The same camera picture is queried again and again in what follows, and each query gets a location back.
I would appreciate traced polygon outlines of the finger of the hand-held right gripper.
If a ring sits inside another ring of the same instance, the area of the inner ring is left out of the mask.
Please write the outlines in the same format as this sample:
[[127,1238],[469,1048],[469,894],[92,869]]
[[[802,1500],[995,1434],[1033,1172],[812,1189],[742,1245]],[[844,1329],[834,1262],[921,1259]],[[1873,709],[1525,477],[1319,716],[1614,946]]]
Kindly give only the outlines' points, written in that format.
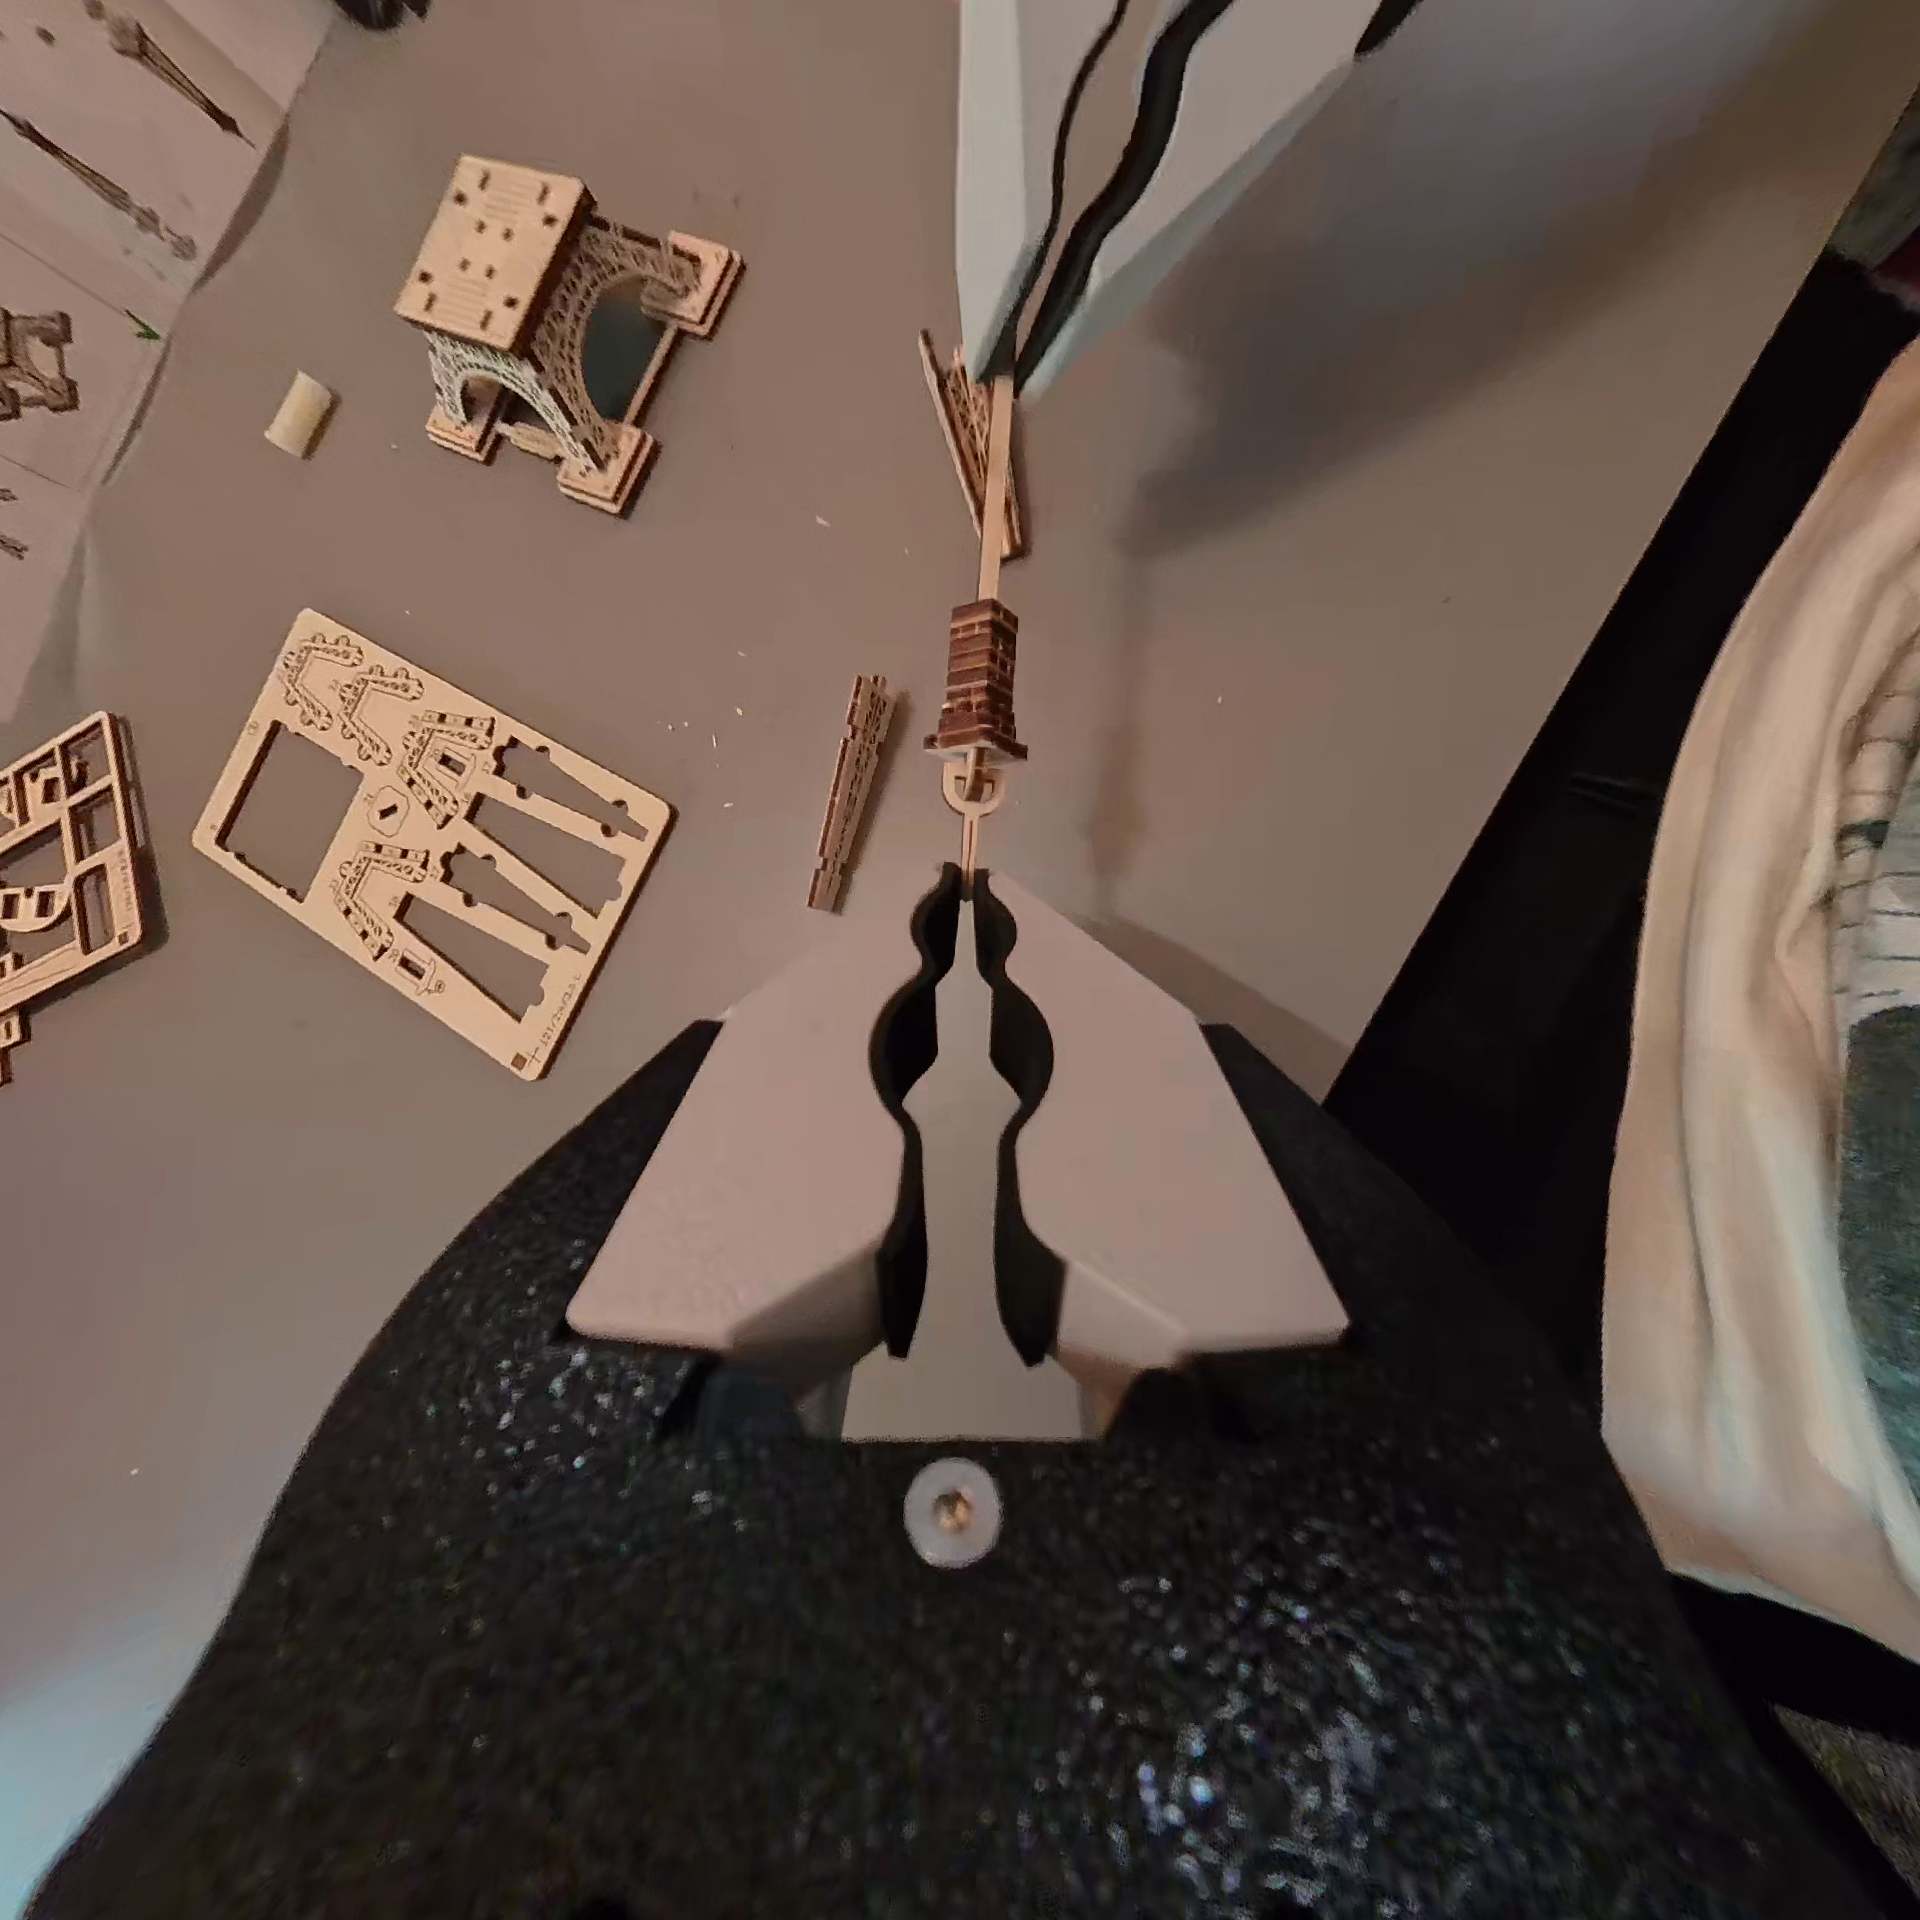
[[1130,320],[1412,3],[1019,3],[1017,393]]
[[1130,297],[1089,211],[1070,204],[1067,140],[1127,4],[963,3],[954,168],[954,274],[974,380],[1047,393]]

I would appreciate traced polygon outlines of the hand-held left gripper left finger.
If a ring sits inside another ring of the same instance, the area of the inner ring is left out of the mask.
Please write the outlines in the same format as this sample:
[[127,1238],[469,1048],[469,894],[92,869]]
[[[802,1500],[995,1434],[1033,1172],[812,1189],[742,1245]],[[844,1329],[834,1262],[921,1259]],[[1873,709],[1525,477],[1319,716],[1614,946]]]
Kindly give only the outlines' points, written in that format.
[[566,1304],[577,1337],[702,1354],[841,1436],[854,1366],[907,1354],[925,1277],[921,1132],[963,880],[874,905],[735,1000]]

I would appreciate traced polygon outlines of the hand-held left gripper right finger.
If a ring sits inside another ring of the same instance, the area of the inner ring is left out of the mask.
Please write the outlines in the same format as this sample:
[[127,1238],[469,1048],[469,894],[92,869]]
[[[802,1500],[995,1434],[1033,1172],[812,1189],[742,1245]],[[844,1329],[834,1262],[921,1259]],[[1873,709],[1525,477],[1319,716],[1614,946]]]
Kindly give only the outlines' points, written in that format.
[[1351,1316],[1196,1012],[1019,883],[972,878],[996,1146],[995,1294],[1099,1436],[1145,1373],[1326,1348]]

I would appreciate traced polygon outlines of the wooden lattice tower panel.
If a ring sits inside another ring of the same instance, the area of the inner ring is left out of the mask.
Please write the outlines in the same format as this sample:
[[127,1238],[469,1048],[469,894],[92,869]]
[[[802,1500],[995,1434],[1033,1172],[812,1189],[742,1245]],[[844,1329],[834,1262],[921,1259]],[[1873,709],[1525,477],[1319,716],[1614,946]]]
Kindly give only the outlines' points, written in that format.
[[[934,406],[934,416],[939,418],[945,433],[945,443],[948,445],[955,477],[966,500],[966,515],[974,523],[974,530],[978,533],[990,459],[990,388],[974,381],[974,377],[966,370],[966,358],[957,348],[948,356],[939,356],[932,336],[925,329],[919,331],[919,361],[929,385],[929,396]],[[1003,561],[1019,561],[1026,553],[1019,473],[1021,454],[1017,440],[1013,440],[1010,470],[1006,475],[1006,491],[1002,500]]]

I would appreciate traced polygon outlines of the wooden tower spire piece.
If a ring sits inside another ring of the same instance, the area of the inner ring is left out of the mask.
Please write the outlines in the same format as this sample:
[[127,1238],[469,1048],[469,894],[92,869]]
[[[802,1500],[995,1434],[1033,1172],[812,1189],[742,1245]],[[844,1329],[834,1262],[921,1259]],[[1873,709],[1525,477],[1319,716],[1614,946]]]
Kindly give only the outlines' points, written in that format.
[[948,624],[945,705],[925,753],[941,763],[946,806],[961,824],[957,870],[972,897],[982,821],[1002,804],[1006,771],[1026,756],[1017,738],[1017,616],[1002,601],[1003,522],[1013,475],[1017,380],[991,374],[974,601]]

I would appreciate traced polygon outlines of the grey desk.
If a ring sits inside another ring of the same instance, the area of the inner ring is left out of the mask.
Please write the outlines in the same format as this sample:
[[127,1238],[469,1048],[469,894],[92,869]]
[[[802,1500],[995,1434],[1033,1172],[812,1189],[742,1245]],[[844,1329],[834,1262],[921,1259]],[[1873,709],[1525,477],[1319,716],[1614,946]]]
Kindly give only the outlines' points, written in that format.
[[[955,317],[954,14],[434,4],[313,65],[6,738],[125,716],[167,916],[5,1091],[21,1796],[149,1733],[442,1245],[826,929],[849,683],[925,723],[974,574],[917,363]],[[1326,1089],[1914,89],[1915,4],[1421,4],[1031,406],[991,856]],[[458,153],[746,256],[628,520],[426,440],[394,297]],[[298,370],[339,393],[306,462],[262,440]],[[188,843],[301,608],[679,812],[538,1085]]]

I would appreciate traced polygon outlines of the narrow wooden lattice strip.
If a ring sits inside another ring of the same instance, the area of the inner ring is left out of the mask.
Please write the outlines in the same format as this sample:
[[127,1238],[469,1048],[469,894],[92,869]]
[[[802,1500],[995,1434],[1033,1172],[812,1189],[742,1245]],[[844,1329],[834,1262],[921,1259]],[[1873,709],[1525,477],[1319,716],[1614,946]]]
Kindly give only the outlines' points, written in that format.
[[854,676],[807,884],[810,910],[834,913],[841,905],[894,709],[897,696],[884,676]]

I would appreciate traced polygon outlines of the black office chair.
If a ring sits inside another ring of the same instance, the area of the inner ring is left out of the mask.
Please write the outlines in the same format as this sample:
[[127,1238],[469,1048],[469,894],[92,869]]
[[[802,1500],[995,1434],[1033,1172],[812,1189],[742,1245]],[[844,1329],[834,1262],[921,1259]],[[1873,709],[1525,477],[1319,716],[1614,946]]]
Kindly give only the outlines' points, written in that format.
[[[1790,302],[1567,690],[1341,1068],[1332,1113],[1529,1291],[1597,1390],[1601,1216],[1659,803],[1747,593],[1915,346],[1915,230],[1833,248]],[[1841,1269],[1867,1380],[1915,1468],[1915,987],[1851,1010]],[[1683,1580],[1734,1692],[1915,1747],[1915,1665],[1769,1601]]]

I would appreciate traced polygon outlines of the wooden tower base model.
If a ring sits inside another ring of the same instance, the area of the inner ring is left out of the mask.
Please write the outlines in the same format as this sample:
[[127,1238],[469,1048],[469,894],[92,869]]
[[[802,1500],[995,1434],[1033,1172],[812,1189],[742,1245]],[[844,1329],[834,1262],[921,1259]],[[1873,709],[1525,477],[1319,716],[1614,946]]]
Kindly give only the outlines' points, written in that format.
[[396,299],[428,348],[428,437],[475,465],[511,443],[572,500],[625,515],[655,458],[650,397],[741,274],[710,238],[607,220],[577,177],[461,156]]

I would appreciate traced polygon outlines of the wooden sheet with long slots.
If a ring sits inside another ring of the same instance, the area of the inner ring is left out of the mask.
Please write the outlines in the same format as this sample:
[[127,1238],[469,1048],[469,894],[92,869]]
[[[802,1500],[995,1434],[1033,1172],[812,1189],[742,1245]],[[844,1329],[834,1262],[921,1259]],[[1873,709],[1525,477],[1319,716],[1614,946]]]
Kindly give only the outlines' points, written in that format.
[[[233,845],[279,738],[353,780],[315,878],[292,888]],[[518,1081],[545,1078],[676,812],[340,620],[301,611],[193,829],[194,850]],[[515,1012],[409,908],[539,965]]]

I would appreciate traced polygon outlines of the white printed shirt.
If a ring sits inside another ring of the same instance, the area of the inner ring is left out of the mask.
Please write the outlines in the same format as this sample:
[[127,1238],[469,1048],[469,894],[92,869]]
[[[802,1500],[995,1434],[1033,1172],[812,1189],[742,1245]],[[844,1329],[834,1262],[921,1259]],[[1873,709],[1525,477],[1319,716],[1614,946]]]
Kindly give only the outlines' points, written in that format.
[[1915,1016],[1917,348],[1718,649],[1649,870],[1601,1428],[1669,1570],[1915,1659],[1915,1329],[1846,1286],[1867,1027]]

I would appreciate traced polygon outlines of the irregular wooden cutout sheet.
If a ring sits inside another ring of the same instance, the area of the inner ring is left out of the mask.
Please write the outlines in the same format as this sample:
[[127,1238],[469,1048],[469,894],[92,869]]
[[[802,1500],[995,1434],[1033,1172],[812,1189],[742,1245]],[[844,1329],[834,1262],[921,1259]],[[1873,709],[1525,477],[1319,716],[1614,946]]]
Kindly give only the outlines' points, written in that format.
[[3,1068],[33,1009],[130,961],[156,916],[127,729],[97,712],[3,773]]

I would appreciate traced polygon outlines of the paper instruction sheet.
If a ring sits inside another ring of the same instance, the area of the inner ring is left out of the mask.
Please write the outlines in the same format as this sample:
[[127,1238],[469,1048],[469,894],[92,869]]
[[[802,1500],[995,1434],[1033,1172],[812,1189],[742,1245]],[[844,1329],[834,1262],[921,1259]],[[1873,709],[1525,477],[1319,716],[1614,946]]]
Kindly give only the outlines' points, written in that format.
[[322,3],[3,4],[3,714],[185,302],[265,181]]

